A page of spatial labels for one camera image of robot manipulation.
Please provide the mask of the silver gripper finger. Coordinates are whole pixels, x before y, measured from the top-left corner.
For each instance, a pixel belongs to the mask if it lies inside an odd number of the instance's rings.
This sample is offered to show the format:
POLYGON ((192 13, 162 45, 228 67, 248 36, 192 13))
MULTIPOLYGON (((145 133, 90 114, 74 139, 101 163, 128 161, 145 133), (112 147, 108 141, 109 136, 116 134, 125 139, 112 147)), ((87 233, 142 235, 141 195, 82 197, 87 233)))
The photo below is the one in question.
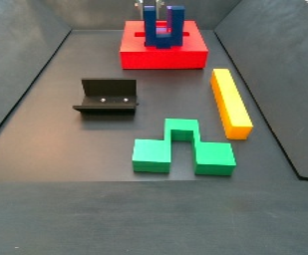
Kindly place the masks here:
POLYGON ((160 10, 160 8, 164 6, 164 0, 156 0, 156 7, 157 7, 157 11, 160 10))
POLYGON ((141 20, 144 19, 144 3, 145 3, 145 0, 136 0, 136 4, 134 4, 140 11, 141 20))

